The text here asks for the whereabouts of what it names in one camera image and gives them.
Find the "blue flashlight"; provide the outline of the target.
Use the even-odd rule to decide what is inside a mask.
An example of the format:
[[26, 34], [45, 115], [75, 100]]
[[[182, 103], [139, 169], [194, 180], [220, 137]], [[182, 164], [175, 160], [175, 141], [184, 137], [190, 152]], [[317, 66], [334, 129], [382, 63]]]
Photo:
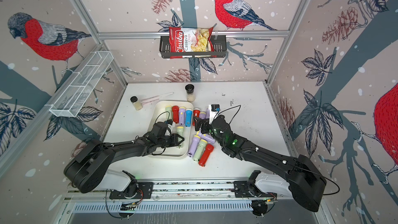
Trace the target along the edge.
[[193, 114], [193, 110], [191, 108], [187, 108], [186, 109], [186, 121], [185, 121], [185, 126], [186, 127], [191, 127], [192, 114]]

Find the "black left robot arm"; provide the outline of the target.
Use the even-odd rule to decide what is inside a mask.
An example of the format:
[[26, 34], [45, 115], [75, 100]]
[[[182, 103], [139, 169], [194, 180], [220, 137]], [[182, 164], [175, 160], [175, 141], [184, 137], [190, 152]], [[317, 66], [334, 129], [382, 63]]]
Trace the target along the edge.
[[90, 141], [86, 147], [65, 167], [64, 175], [81, 193], [93, 191], [105, 178], [109, 166], [131, 157], [155, 155], [157, 148], [167, 149], [179, 146], [184, 137], [172, 133], [169, 122], [157, 122], [143, 136], [132, 141], [102, 143]]

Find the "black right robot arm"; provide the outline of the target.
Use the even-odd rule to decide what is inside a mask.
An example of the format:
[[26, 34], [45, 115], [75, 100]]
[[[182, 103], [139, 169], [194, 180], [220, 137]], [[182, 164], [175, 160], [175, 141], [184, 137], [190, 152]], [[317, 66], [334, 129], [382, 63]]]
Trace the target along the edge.
[[211, 134], [223, 153], [257, 164], [280, 176], [289, 184], [288, 189], [300, 206], [311, 212], [319, 211], [326, 180], [308, 157], [299, 155], [295, 158], [262, 148], [233, 133], [224, 115], [216, 117], [212, 123], [199, 117], [194, 117], [193, 122], [197, 131]]

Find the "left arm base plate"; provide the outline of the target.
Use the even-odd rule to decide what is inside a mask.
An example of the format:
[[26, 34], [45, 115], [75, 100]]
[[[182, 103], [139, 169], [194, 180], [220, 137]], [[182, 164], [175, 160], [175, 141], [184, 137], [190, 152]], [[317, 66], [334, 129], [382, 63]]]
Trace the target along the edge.
[[124, 191], [112, 190], [109, 198], [111, 200], [150, 199], [153, 187], [153, 182], [131, 183]]

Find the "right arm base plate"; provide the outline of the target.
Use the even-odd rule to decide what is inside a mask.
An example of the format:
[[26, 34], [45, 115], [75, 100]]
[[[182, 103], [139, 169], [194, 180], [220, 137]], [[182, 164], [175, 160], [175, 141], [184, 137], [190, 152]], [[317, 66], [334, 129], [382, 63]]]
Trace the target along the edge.
[[277, 194], [272, 192], [262, 192], [254, 183], [248, 181], [234, 181], [232, 192], [236, 198], [272, 198], [276, 199]]

